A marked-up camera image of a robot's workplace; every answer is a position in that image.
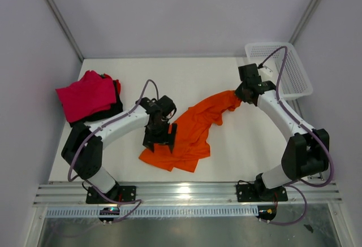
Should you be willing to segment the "orange t shirt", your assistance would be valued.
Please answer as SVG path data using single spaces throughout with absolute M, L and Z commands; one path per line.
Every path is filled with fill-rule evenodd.
M 145 149 L 139 159 L 169 172 L 173 168 L 195 172 L 198 161 L 211 155 L 207 142 L 211 126 L 222 125 L 222 114 L 225 111 L 234 111 L 241 102 L 233 90 L 226 90 L 189 107 L 175 121 L 178 127 L 173 151 L 156 145 L 154 152 Z

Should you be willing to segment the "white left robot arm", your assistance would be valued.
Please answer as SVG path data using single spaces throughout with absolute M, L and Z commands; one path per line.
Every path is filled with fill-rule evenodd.
M 107 203 L 114 202 L 119 194 L 119 184 L 102 166 L 103 150 L 130 132 L 144 128 L 143 146 L 155 152 L 156 146 L 167 146 L 173 151 L 177 124 L 169 120 L 176 105 L 168 96 L 160 99 L 144 97 L 118 115 L 85 125 L 76 123 L 66 140 L 61 156 L 69 164 L 69 172 L 89 183 L 99 197 Z

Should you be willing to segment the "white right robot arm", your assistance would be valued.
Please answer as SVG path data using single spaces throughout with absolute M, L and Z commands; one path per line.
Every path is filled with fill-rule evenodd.
M 237 183 L 238 201 L 287 201 L 286 185 L 307 176 L 334 171 L 329 153 L 329 134 L 305 123 L 277 94 L 276 85 L 270 80 L 262 80 L 257 64 L 240 66 L 238 72 L 241 83 L 235 95 L 242 102 L 262 110 L 287 142 L 280 165 L 258 174 L 252 183 Z

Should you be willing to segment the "white plastic basket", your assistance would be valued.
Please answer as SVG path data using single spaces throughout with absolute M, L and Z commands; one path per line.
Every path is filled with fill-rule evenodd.
M 291 43 L 256 42 L 245 45 L 245 53 L 250 63 L 263 64 L 273 71 L 270 81 L 277 82 L 281 73 L 279 94 L 287 101 L 309 96 L 313 87 L 303 64 Z

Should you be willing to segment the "pink folded t shirt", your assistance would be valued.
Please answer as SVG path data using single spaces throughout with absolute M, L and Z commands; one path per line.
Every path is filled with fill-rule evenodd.
M 69 123 L 105 110 L 116 102 L 112 80 L 103 79 L 93 70 L 86 71 L 80 80 L 55 91 Z

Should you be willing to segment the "red folded t shirt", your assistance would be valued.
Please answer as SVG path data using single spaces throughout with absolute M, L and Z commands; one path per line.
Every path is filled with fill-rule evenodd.
M 110 79 L 112 80 L 114 86 L 115 86 L 115 90 L 117 92 L 117 95 L 120 95 L 121 93 L 121 89 L 122 89 L 122 85 L 120 83 L 120 81 L 118 79 L 113 79 L 110 75 L 103 73 L 100 75 L 103 79 Z

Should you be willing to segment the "left controller board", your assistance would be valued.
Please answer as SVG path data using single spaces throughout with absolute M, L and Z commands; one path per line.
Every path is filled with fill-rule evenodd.
M 98 213 L 98 218 L 101 222 L 113 222 L 120 216 L 118 207 L 104 207 Z

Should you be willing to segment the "controller board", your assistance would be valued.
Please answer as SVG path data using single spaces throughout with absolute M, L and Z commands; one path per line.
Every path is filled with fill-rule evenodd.
M 104 207 L 98 213 L 98 218 L 101 222 L 113 222 L 120 216 L 118 207 Z
M 277 214 L 277 209 L 274 207 L 258 207 L 257 218 L 264 221 L 272 221 Z

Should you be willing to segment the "right controller board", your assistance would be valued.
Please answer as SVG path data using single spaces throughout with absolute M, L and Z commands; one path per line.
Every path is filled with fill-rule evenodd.
M 272 221 L 277 214 L 277 209 L 274 207 L 258 207 L 257 218 L 264 221 Z

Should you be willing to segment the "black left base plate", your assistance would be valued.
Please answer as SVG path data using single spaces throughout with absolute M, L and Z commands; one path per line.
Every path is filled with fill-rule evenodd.
M 103 198 L 94 187 L 87 190 L 86 204 L 106 204 L 117 202 L 132 202 L 136 198 L 136 187 L 131 185 L 114 185 L 107 193 L 103 193 L 107 199 Z

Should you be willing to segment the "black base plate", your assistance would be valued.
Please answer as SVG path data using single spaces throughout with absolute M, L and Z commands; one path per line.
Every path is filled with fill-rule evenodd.
M 238 202 L 286 202 L 288 196 L 284 187 L 274 189 L 257 189 L 254 184 L 237 183 L 236 197 Z
M 136 187 L 131 185 L 114 185 L 107 193 L 103 193 L 107 199 L 103 198 L 94 187 L 87 190 L 86 204 L 106 204 L 117 202 L 132 202 L 136 198 Z

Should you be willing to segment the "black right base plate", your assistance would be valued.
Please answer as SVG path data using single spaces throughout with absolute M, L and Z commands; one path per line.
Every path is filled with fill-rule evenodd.
M 288 196 L 284 187 L 274 189 L 257 189 L 254 184 L 237 183 L 236 197 L 238 202 L 286 202 Z

